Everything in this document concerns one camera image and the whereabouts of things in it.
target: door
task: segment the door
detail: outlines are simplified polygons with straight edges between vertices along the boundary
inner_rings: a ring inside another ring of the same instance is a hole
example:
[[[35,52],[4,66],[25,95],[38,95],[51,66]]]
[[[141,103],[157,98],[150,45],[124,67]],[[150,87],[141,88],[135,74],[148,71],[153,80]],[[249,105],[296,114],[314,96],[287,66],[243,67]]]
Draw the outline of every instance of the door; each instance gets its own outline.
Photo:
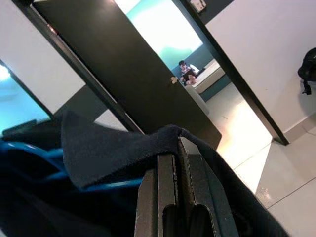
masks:
[[[47,0],[34,7],[145,132],[175,124],[216,148],[221,134],[114,0]]]

